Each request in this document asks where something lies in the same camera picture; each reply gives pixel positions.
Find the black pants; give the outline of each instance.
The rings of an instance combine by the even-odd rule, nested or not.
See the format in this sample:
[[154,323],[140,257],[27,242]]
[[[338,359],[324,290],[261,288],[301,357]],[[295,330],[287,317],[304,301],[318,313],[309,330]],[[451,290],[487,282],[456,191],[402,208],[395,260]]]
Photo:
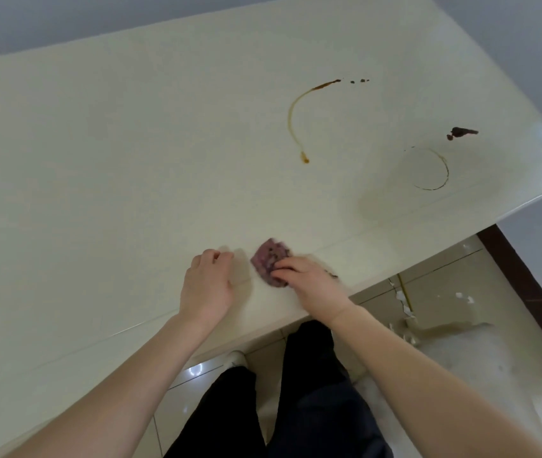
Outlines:
[[256,414],[256,375],[238,366],[208,389],[165,458],[391,458],[333,348],[330,330],[317,321],[303,323],[288,336],[275,433],[268,446]]

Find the sneaker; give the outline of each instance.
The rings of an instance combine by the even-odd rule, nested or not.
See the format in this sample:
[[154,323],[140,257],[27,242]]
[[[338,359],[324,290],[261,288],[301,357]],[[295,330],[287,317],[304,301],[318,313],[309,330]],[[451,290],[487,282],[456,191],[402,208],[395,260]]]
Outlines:
[[238,350],[234,350],[226,356],[225,362],[222,365],[222,371],[235,368],[236,366],[245,366],[245,368],[248,368],[248,361],[245,359],[244,353]]

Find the white countertop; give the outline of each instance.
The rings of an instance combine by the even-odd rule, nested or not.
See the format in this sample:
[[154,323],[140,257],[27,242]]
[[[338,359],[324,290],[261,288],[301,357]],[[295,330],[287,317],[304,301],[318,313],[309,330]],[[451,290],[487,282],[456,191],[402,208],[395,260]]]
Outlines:
[[[288,110],[337,79],[294,106],[305,164]],[[238,303],[193,364],[303,316],[248,263],[271,236],[357,292],[540,196],[542,116],[431,0],[281,0],[0,57],[0,445],[160,328],[204,248],[236,251]]]

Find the forearm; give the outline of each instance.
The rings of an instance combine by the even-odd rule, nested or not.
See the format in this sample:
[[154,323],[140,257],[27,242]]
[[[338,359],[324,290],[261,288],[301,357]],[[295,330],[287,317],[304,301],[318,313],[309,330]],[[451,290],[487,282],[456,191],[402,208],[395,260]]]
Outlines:
[[173,316],[91,392],[9,456],[130,457],[163,395],[211,330]]
[[332,323],[356,352],[423,456],[542,457],[542,444],[364,308]]

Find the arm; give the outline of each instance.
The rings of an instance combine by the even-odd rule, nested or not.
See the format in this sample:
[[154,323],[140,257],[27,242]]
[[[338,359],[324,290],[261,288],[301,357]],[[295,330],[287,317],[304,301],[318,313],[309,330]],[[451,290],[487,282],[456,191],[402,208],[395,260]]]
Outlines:
[[167,389],[232,304],[228,281],[232,258],[232,253],[211,249],[194,257],[178,314],[8,457],[131,457]]
[[290,268],[272,275],[356,352],[423,456],[542,457],[542,443],[352,303],[319,265],[291,257],[276,267]]

